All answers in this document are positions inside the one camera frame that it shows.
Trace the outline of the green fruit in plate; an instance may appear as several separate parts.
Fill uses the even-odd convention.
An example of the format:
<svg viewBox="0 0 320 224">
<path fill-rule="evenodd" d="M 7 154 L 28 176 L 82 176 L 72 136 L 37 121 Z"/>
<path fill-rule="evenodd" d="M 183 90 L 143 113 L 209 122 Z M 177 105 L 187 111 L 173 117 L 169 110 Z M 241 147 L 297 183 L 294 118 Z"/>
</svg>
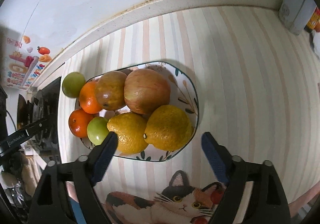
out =
<svg viewBox="0 0 320 224">
<path fill-rule="evenodd" d="M 95 146 L 102 144 L 108 136 L 107 123 L 108 120 L 106 118 L 99 116 L 93 118 L 87 125 L 87 136 Z"/>
</svg>

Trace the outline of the lower orange tangerine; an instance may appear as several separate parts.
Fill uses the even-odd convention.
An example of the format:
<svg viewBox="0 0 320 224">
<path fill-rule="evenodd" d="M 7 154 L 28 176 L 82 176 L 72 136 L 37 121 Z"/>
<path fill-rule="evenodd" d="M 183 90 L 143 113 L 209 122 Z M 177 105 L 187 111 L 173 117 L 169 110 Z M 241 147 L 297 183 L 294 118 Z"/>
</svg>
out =
<svg viewBox="0 0 320 224">
<path fill-rule="evenodd" d="M 86 113 L 83 109 L 74 110 L 68 119 L 71 133 L 77 138 L 87 138 L 87 126 L 93 118 L 93 114 Z"/>
</svg>

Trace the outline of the dark red-green apple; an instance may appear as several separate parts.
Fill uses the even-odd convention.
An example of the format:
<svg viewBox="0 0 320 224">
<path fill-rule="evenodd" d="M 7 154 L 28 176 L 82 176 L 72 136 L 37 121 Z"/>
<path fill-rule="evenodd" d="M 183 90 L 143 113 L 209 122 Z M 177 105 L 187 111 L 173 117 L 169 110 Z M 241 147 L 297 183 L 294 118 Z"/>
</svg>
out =
<svg viewBox="0 0 320 224">
<path fill-rule="evenodd" d="M 99 78 L 95 86 L 95 98 L 105 110 L 118 110 L 125 106 L 124 85 L 127 75 L 121 71 L 109 71 Z"/>
</svg>

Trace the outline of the yellow lemon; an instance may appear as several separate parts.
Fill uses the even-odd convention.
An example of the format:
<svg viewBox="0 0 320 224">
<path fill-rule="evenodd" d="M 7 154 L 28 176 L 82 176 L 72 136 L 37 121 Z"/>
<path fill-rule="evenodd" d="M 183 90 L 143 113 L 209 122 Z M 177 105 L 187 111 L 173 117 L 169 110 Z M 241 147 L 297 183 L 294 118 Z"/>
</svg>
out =
<svg viewBox="0 0 320 224">
<path fill-rule="evenodd" d="M 123 154 L 137 154 L 149 145 L 144 140 L 146 119 L 135 113 L 122 113 L 109 119 L 107 128 L 118 137 L 117 150 Z"/>
<path fill-rule="evenodd" d="M 149 117 L 144 141 L 163 151 L 183 148 L 191 139 L 192 125 L 180 108 L 167 104 L 158 107 Z"/>
</svg>

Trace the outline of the white carton box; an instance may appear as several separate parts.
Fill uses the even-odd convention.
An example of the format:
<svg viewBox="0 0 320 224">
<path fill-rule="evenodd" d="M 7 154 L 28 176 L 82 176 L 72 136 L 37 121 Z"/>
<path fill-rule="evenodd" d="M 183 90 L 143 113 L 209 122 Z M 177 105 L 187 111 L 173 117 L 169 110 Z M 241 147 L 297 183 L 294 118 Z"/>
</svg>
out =
<svg viewBox="0 0 320 224">
<path fill-rule="evenodd" d="M 315 10 L 314 0 L 283 0 L 278 17 L 289 32 L 299 35 Z"/>
</svg>

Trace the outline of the green fruit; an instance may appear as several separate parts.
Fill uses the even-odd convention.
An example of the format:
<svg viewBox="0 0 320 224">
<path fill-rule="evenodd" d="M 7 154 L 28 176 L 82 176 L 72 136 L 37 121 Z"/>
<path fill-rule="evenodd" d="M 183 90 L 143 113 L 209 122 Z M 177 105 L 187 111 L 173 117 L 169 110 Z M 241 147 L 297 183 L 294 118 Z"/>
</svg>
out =
<svg viewBox="0 0 320 224">
<path fill-rule="evenodd" d="M 95 146 L 102 144 L 108 136 L 107 123 L 108 120 L 106 118 L 99 116 L 93 118 L 87 125 L 87 136 Z"/>
<path fill-rule="evenodd" d="M 77 98 L 86 83 L 85 77 L 79 72 L 69 73 L 62 82 L 63 93 L 70 98 Z"/>
</svg>

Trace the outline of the orange tangerine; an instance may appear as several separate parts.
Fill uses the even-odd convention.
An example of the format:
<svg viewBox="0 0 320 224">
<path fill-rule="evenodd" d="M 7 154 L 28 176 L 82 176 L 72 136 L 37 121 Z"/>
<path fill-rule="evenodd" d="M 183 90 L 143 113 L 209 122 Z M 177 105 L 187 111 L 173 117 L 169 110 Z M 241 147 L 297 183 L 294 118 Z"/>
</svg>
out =
<svg viewBox="0 0 320 224">
<path fill-rule="evenodd" d="M 68 119 L 71 133 L 77 138 L 87 138 L 87 126 L 93 118 L 93 114 L 86 113 L 83 109 L 74 110 Z"/>
<path fill-rule="evenodd" d="M 79 94 L 80 107 L 88 114 L 97 114 L 102 110 L 95 97 L 97 82 L 90 81 L 83 85 Z"/>
</svg>

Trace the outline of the striped cat table mat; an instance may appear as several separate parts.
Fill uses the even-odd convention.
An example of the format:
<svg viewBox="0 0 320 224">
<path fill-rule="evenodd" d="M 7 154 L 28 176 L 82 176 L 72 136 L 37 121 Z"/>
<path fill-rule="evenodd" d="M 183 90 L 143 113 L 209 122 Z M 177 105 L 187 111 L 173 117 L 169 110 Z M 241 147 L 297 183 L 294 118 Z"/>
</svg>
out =
<svg viewBox="0 0 320 224">
<path fill-rule="evenodd" d="M 193 186 L 213 182 L 201 149 L 207 131 L 233 155 L 272 161 L 291 215 L 319 193 L 319 60 L 308 34 L 291 34 L 272 10 L 184 10 L 107 35 L 67 60 L 63 74 L 91 78 L 155 60 L 175 65 L 195 84 L 199 100 L 184 93 L 180 103 L 198 113 L 199 127 L 167 162 L 114 158 L 95 186 L 101 202 L 111 191 L 150 199 L 177 170 L 187 172 Z"/>
</svg>

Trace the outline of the upper orange tangerine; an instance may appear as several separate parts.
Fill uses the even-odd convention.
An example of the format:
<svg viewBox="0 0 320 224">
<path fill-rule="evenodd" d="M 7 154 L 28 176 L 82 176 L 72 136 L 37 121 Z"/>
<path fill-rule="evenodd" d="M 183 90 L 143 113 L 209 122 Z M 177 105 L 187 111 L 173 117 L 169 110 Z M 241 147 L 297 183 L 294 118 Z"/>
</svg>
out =
<svg viewBox="0 0 320 224">
<path fill-rule="evenodd" d="M 102 110 L 95 97 L 97 82 L 90 81 L 83 85 L 79 94 L 80 107 L 88 114 L 97 114 Z"/>
</svg>

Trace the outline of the colourful fruit wall sticker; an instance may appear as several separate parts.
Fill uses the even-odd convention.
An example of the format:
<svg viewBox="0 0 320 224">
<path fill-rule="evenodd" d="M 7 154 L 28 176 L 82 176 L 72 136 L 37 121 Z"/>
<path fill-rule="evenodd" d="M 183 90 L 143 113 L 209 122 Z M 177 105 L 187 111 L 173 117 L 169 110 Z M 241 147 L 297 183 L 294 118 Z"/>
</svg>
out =
<svg viewBox="0 0 320 224">
<path fill-rule="evenodd" d="M 1 56 L 1 84 L 28 90 L 54 54 L 29 35 L 12 35 L 1 37 Z"/>
</svg>

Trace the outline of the black gas stove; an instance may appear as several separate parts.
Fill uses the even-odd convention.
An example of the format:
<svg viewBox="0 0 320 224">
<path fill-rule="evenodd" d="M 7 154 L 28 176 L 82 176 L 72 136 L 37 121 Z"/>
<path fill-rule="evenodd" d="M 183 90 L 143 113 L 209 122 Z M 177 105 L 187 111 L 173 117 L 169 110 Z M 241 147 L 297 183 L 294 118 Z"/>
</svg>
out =
<svg viewBox="0 0 320 224">
<path fill-rule="evenodd" d="M 18 96 L 17 128 L 21 129 L 50 114 L 57 116 L 61 77 L 39 90 L 30 101 L 22 95 Z M 61 163 L 58 135 L 57 117 L 52 118 L 50 126 L 35 134 L 27 142 L 35 152 L 45 161 Z"/>
</svg>

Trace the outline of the yellow lemon in plate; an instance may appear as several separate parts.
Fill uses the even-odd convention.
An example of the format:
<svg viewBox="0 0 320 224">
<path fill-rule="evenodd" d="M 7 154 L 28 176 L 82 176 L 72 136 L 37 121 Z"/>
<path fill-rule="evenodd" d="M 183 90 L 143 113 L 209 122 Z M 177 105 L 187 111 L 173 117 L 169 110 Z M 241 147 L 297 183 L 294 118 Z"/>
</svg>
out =
<svg viewBox="0 0 320 224">
<path fill-rule="evenodd" d="M 117 150 L 123 154 L 137 154 L 149 145 L 144 140 L 146 119 L 135 113 L 122 113 L 109 119 L 107 128 L 118 137 Z"/>
</svg>

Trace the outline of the floral ceramic fruit plate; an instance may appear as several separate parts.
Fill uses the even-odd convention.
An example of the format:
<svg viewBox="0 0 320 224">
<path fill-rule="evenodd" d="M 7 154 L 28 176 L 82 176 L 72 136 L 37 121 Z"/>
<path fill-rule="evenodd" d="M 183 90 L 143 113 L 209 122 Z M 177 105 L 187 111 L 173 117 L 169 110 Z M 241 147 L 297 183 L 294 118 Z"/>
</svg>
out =
<svg viewBox="0 0 320 224">
<path fill-rule="evenodd" d="M 144 68 L 152 69 L 160 73 L 170 84 L 170 104 L 183 110 L 189 117 L 193 130 L 191 138 L 193 138 L 199 125 L 199 99 L 197 96 L 195 85 L 193 84 L 190 77 L 179 68 L 164 61 L 141 63 L 138 65 L 133 65 L 131 67 L 119 69 L 119 71 L 125 73 L 126 75 L 129 75 L 129 73 L 134 70 Z M 129 112 L 131 112 L 130 108 L 128 106 L 125 106 L 118 110 L 103 109 L 99 113 L 93 115 L 94 117 L 104 117 L 109 121 L 110 118 L 116 115 Z M 82 141 L 84 146 L 90 150 L 95 147 L 95 145 L 90 142 L 88 137 L 80 138 L 80 140 Z M 181 151 L 182 149 L 176 151 L 163 151 L 155 148 L 153 145 L 148 145 L 146 149 L 140 153 L 127 155 L 117 150 L 115 152 L 115 156 L 131 160 L 165 162 L 172 159 Z"/>
</svg>

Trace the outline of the large red apple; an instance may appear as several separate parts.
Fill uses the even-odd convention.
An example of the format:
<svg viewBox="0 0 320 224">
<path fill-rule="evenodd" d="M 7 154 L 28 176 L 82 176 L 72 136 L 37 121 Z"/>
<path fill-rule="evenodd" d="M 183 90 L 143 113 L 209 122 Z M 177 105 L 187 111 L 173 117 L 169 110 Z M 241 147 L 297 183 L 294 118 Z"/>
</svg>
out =
<svg viewBox="0 0 320 224">
<path fill-rule="evenodd" d="M 171 87 L 165 77 L 151 69 L 137 69 L 129 73 L 124 85 L 124 100 L 137 114 L 151 114 L 170 103 Z"/>
</svg>

